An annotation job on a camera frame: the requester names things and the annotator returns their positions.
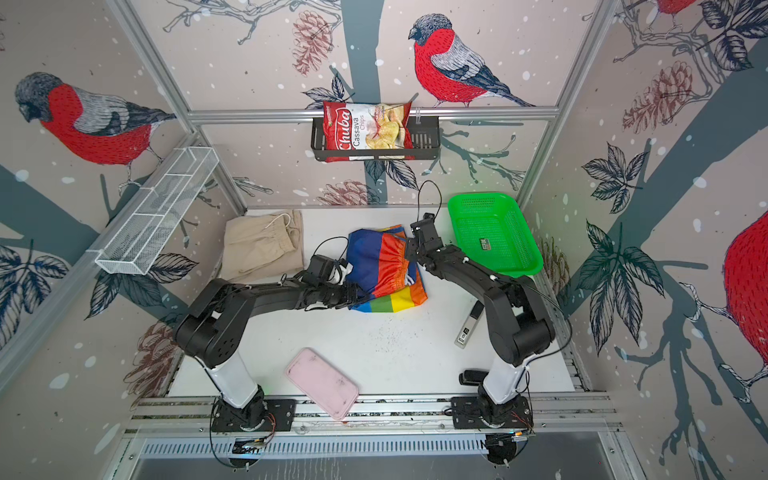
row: black basket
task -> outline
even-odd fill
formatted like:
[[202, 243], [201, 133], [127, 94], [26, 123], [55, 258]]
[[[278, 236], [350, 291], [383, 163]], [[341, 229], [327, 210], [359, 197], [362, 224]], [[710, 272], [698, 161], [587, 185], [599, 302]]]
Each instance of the black basket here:
[[420, 122], [408, 119], [408, 132], [413, 148], [386, 148], [379, 150], [326, 150], [323, 119], [312, 121], [312, 150], [315, 159], [326, 161], [328, 157], [349, 157], [350, 160], [435, 160], [440, 155], [440, 128], [438, 117], [420, 117]]

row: bird's head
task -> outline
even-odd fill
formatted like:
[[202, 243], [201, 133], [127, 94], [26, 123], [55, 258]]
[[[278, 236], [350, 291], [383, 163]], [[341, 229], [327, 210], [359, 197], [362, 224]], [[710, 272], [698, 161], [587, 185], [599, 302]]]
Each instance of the bird's head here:
[[416, 20], [408, 34], [408, 39], [415, 40], [419, 46], [423, 47], [430, 35], [442, 28], [453, 28], [448, 17], [440, 13], [430, 13]]
[[48, 106], [48, 94], [51, 90], [64, 84], [59, 77], [37, 71], [29, 74], [16, 85], [16, 103], [18, 110], [29, 122], [36, 118], [41, 121], [52, 121], [51, 109]]

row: white wire basket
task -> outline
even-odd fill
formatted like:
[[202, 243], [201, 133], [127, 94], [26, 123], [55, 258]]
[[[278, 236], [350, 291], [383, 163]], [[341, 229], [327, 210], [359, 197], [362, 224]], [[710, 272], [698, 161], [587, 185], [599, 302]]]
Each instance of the white wire basket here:
[[210, 147], [176, 150], [178, 157], [138, 208], [100, 252], [96, 264], [107, 273], [146, 275], [176, 226], [219, 164]]

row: bird's wing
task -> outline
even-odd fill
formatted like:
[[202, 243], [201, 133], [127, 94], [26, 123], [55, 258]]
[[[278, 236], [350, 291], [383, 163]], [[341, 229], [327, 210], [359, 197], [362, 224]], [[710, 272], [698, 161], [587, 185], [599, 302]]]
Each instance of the bird's wing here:
[[430, 61], [446, 77], [462, 83], [466, 83], [466, 80], [477, 75], [485, 67], [485, 60], [464, 45], [458, 35], [453, 36], [451, 48], [446, 53], [433, 55]]
[[130, 115], [123, 98], [73, 89], [83, 106], [83, 113], [74, 123], [75, 130], [89, 135], [117, 135], [124, 131]]

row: yellow stripe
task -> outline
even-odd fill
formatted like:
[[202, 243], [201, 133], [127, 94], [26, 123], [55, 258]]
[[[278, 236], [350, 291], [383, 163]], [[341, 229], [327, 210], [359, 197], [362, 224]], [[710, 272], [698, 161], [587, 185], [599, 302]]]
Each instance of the yellow stripe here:
[[392, 300], [393, 312], [399, 312], [400, 310], [415, 306], [413, 300], [411, 300], [411, 289], [409, 286], [394, 292], [389, 297]]

